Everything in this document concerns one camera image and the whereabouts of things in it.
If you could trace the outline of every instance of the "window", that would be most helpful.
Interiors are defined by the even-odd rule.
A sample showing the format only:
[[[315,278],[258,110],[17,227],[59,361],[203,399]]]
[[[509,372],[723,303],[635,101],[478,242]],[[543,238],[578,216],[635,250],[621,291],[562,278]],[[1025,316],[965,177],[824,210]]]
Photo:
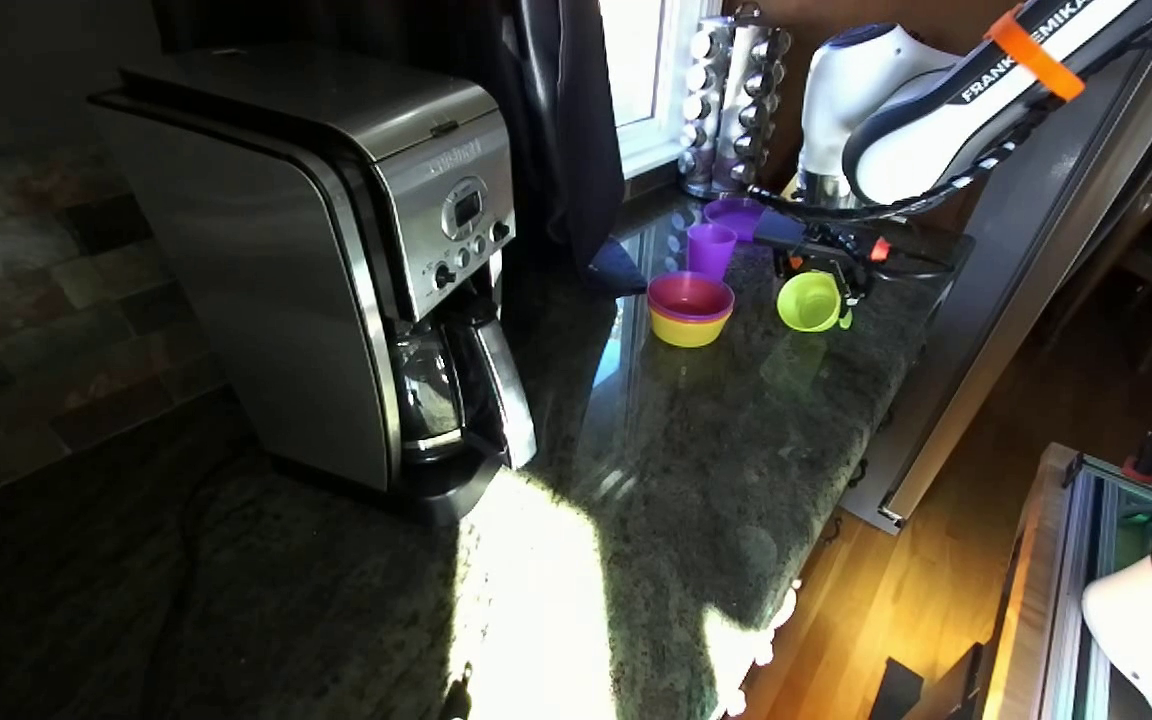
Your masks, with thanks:
[[[719,0],[602,0],[624,177],[679,157],[688,49]]]

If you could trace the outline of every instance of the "coffee maker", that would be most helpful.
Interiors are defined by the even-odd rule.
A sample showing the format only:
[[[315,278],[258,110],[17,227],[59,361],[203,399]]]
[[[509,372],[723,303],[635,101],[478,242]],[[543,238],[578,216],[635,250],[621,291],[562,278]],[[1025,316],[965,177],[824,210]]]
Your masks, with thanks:
[[[271,455],[458,509],[532,462],[502,328],[509,127],[486,89],[261,44],[126,68],[91,104]]]

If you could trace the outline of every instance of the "orange stripe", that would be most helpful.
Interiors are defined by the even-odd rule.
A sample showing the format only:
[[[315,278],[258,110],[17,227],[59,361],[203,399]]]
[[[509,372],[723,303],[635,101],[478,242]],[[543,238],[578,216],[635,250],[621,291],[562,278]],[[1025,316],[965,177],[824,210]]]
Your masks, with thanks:
[[[1085,81],[1043,53],[1021,24],[1016,13],[1005,13],[988,31],[1021,68],[1030,68],[1052,96],[1065,104],[1085,94]]]

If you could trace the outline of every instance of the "coffee maker control panel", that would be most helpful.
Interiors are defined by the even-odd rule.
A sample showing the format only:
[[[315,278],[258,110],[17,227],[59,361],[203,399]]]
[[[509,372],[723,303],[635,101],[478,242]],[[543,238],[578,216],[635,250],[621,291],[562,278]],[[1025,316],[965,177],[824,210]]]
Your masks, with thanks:
[[[425,319],[518,238],[502,114],[389,157],[375,177],[392,206],[410,319]]]

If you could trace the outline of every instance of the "countertop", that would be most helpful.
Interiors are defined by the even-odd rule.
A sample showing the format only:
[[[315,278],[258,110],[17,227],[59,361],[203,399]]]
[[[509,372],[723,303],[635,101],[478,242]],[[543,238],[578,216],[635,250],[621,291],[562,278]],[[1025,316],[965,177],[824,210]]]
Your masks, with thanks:
[[[686,223],[624,250],[670,272]],[[729,333],[677,353],[642,298],[509,278],[540,455],[462,527],[284,477],[227,391],[0,493],[0,718],[392,720],[439,718],[449,679],[472,718],[713,718],[942,289],[876,283],[849,333],[794,338],[743,250]]]

